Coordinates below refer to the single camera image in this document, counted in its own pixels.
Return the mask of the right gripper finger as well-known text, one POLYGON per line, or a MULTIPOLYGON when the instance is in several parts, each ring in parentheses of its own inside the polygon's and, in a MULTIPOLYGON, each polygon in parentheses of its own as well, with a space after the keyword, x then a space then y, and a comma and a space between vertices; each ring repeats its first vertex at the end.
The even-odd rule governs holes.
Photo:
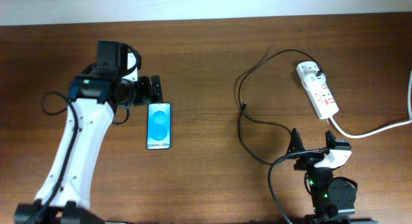
POLYGON ((336 143, 335 139, 336 137, 331 131, 325 132, 325 139, 326 139, 326 148, 327 149, 335 149, 336 143))
POLYGON ((290 137, 290 143, 288 149, 286 150, 286 155, 291 159, 299 158, 302 152, 305 151, 301 136, 296 128, 293 128, 290 137))

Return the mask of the blue Galaxy smartphone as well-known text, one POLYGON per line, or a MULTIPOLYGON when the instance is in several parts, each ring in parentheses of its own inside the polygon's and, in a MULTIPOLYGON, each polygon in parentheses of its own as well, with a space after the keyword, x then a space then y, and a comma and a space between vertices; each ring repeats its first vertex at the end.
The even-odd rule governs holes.
POLYGON ((157 103, 148 107, 148 150, 171 148, 171 104, 157 103))

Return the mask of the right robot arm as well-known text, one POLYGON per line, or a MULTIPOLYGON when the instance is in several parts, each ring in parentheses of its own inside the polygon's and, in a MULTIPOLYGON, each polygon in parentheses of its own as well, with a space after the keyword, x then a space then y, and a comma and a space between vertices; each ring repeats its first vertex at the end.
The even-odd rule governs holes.
POLYGON ((305 172, 305 187, 310 193, 313 214, 304 217, 305 223, 350 223, 355 213, 354 203, 358 185, 345 177, 335 177, 334 170, 342 167, 351 155, 347 140, 338 139, 331 131, 325 132, 326 147, 309 152, 297 129, 292 130, 287 149, 296 160, 294 170, 305 172))

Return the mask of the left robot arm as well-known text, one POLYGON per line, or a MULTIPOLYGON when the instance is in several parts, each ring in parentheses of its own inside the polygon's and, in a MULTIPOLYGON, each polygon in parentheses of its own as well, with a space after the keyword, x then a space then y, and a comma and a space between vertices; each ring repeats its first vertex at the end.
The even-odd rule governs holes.
POLYGON ((70 82, 66 126, 47 179, 32 204, 18 204, 14 223, 100 223, 89 211, 93 173, 117 109, 161 103, 158 75, 138 76, 141 55, 122 42, 99 41, 97 59, 70 82))

